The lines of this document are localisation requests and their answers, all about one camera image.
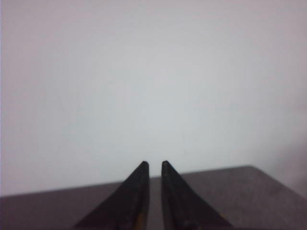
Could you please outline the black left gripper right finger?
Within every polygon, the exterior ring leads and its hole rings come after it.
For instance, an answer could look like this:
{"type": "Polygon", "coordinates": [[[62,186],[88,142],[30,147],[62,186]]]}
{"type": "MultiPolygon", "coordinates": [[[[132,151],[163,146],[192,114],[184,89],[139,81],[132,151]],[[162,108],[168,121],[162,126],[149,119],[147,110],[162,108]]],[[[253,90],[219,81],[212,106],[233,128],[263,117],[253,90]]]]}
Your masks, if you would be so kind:
{"type": "Polygon", "coordinates": [[[168,162],[162,162],[161,202],[166,230],[227,230],[234,226],[205,202],[168,162]]]}

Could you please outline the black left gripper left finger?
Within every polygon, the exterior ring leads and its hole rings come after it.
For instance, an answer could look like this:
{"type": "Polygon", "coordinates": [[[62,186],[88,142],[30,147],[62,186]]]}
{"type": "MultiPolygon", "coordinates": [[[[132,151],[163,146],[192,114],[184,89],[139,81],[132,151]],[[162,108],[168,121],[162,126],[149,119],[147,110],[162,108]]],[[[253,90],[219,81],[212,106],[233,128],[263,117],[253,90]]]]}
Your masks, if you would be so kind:
{"type": "Polygon", "coordinates": [[[149,164],[140,165],[117,190],[74,228],[80,230],[144,230],[150,198],[149,164]]]}

